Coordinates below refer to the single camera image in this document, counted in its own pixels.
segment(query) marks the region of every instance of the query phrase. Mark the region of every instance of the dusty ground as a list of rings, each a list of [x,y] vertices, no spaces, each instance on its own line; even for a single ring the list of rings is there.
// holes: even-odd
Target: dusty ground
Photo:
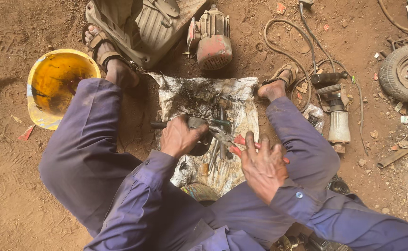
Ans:
[[[216,2],[219,9],[231,17],[235,57],[229,66],[216,72],[201,72],[195,59],[186,59],[181,54],[186,50],[182,40],[167,55],[169,63],[161,62],[157,69],[170,76],[256,76],[262,81],[290,61],[267,48],[262,31],[266,22],[274,17],[294,21],[303,28],[296,1],[283,2],[288,8],[284,15],[275,12],[276,2],[272,0],[238,2]],[[0,0],[0,251],[79,250],[90,241],[87,231],[39,179],[37,166],[52,131],[36,127],[27,142],[17,139],[32,124],[25,94],[31,66],[49,51],[48,45],[56,49],[83,49],[78,39],[86,22],[86,3],[84,0]],[[403,0],[392,1],[388,10],[397,22],[408,27],[406,4]],[[368,207],[379,212],[388,208],[389,214],[408,221],[408,157],[383,169],[375,165],[391,154],[388,150],[402,140],[408,132],[407,125],[400,123],[401,114],[393,110],[397,102],[380,98],[378,82],[372,80],[380,65],[373,55],[382,49],[391,51],[387,37],[406,35],[385,19],[376,1],[319,0],[313,11],[305,15],[325,49],[359,80],[368,100],[364,139],[370,145],[369,156],[366,156],[357,125],[360,120],[357,89],[347,84],[348,93],[354,97],[349,115],[352,142],[347,146],[347,153],[341,155],[339,176]],[[344,20],[349,20],[346,28],[341,25]],[[329,25],[329,31],[323,30],[325,24]],[[310,69],[310,54],[298,54],[289,45],[289,29],[289,26],[273,25],[269,40]],[[324,59],[320,49],[316,49],[316,57]],[[156,85],[147,79],[145,83],[125,94],[118,148],[141,159],[148,156],[152,148],[153,132],[148,123],[155,118],[158,109]],[[260,114],[264,114],[266,106],[267,102],[258,100]],[[325,116],[325,120],[324,134],[327,135],[329,117]],[[274,136],[264,115],[260,117],[260,125],[262,132]],[[370,135],[374,130],[378,132],[377,139]],[[367,160],[367,164],[360,167],[359,159]]]

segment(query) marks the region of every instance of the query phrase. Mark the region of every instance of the hand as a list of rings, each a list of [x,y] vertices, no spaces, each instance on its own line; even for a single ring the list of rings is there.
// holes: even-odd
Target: hand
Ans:
[[[186,121],[187,116],[183,114],[167,123],[167,128],[162,130],[161,152],[178,159],[189,153],[209,129],[207,123],[190,129]]]
[[[261,149],[257,153],[253,132],[246,133],[246,150],[241,153],[241,165],[247,184],[268,205],[289,177],[282,146],[276,144],[271,150],[267,135],[262,136]]]

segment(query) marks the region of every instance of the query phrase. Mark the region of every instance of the sandal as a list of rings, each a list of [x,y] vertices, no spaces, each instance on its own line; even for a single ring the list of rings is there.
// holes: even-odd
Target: sandal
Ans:
[[[284,71],[290,71],[290,79],[285,78],[285,77],[278,77],[282,72]],[[272,82],[275,82],[277,80],[283,80],[285,82],[285,89],[289,87],[291,83],[293,83],[297,79],[297,73],[299,72],[299,67],[295,62],[285,64],[283,67],[281,67],[277,72],[275,72],[274,76],[271,79],[264,80],[264,82],[261,84],[267,85]]]
[[[87,43],[85,38],[86,38],[86,31],[89,31],[89,26],[95,26],[99,28],[99,32],[91,39],[89,43]],[[132,61],[128,62],[118,51],[109,50],[103,53],[100,56],[100,58],[97,58],[97,52],[99,51],[99,47],[104,42],[112,43],[112,46],[114,46],[114,48],[118,50],[118,47],[116,43],[114,43],[114,40],[112,39],[112,37],[106,31],[101,29],[98,25],[87,23],[83,26],[82,42],[85,45],[86,53],[103,68],[105,73],[108,72],[108,68],[106,66],[108,65],[109,60],[112,60],[112,59],[119,59],[123,61],[125,64],[127,64],[131,68],[131,70],[138,73],[137,66]]]

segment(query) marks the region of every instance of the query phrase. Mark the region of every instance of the tire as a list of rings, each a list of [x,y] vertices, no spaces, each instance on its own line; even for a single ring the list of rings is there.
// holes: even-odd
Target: tire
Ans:
[[[408,89],[399,81],[396,72],[399,61],[408,55],[408,45],[393,51],[382,62],[379,69],[379,83],[381,88],[393,98],[408,102]]]

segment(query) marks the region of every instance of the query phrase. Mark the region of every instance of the yellow hard hat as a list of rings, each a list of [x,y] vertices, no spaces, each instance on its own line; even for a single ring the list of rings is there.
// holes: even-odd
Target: yellow hard hat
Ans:
[[[85,53],[54,50],[44,54],[30,70],[27,80],[27,107],[32,121],[56,130],[82,79],[100,78],[96,62]]]

